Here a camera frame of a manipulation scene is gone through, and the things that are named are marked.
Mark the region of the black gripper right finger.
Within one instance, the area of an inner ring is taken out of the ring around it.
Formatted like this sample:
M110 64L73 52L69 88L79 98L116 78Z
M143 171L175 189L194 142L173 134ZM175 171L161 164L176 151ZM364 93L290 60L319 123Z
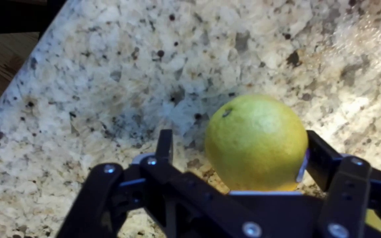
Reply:
M370 166L344 158L315 131L308 131L307 172L325 193L311 225L312 238L376 238L366 222Z

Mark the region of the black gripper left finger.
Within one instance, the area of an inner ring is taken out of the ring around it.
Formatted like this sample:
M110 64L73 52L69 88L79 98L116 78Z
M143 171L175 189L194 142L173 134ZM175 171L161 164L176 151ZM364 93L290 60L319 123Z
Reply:
M179 175L172 159L173 135L163 130L156 151L138 155L127 168L116 163L95 166L55 238L118 238L128 213L140 208L168 238L186 238L184 212L161 188Z

